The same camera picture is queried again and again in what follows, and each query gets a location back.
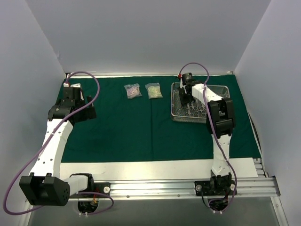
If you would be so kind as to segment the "metal mesh instrument tray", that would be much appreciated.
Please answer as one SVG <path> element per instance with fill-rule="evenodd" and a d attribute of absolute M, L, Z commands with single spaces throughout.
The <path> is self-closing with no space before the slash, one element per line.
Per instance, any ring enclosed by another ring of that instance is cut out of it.
<path fill-rule="evenodd" d="M 221 85 L 204 85 L 201 81 L 189 81 L 185 91 L 191 92 L 194 101 L 182 106 L 178 88 L 180 82 L 171 85 L 171 118 L 178 122 L 213 123 L 234 118 L 234 104 L 229 89 Z"/>

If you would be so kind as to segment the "green gauze packet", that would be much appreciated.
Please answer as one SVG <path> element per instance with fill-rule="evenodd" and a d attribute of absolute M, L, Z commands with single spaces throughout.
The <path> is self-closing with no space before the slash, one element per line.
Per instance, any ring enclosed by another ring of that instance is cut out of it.
<path fill-rule="evenodd" d="M 159 83 L 148 83 L 145 85 L 149 99 L 162 98 L 162 93 Z"/>

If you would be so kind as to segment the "clear packet with sutures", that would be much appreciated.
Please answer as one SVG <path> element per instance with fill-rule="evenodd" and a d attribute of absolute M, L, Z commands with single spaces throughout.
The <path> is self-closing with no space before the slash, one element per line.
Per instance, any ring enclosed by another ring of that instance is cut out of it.
<path fill-rule="evenodd" d="M 128 99 L 133 99 L 135 97 L 141 97 L 142 94 L 140 92 L 140 85 L 138 83 L 135 84 L 127 84 L 124 86 L 126 93 L 127 93 L 127 98 Z"/>

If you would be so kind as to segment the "green surgical drape cloth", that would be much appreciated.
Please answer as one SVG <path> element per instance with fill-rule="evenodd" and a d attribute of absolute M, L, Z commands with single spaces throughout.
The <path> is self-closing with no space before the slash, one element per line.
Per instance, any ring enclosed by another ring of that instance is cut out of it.
<path fill-rule="evenodd" d="M 96 118 L 76 123 L 63 162 L 125 162 L 211 159 L 213 140 L 203 123 L 171 119 L 173 76 L 71 79 L 85 96 L 96 97 Z M 127 84 L 141 97 L 127 98 Z M 159 83 L 162 98 L 149 99 L 145 85 Z"/>

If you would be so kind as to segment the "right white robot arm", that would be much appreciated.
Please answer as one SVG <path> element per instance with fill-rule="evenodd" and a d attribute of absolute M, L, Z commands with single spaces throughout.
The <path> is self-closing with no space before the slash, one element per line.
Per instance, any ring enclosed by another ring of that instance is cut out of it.
<path fill-rule="evenodd" d="M 209 189 L 220 194 L 226 187 L 233 187 L 229 166 L 230 140 L 236 126 L 234 104 L 231 98 L 223 98 L 207 85 L 193 78 L 192 73 L 179 74 L 181 104 L 201 102 L 206 108 L 206 126 L 213 138 L 213 164 Z"/>

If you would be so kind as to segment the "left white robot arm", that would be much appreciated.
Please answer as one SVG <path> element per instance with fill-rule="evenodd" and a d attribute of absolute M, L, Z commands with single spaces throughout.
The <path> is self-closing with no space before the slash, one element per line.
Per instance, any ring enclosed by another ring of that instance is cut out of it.
<path fill-rule="evenodd" d="M 19 186 L 33 206 L 64 206 L 69 197 L 79 192 L 83 197 L 94 194 L 92 174 L 75 173 L 60 179 L 60 165 L 68 137 L 75 123 L 96 117 L 93 105 L 77 109 L 92 100 L 84 97 L 79 83 L 63 88 L 63 96 L 48 112 L 44 149 L 28 176 L 22 176 Z"/>

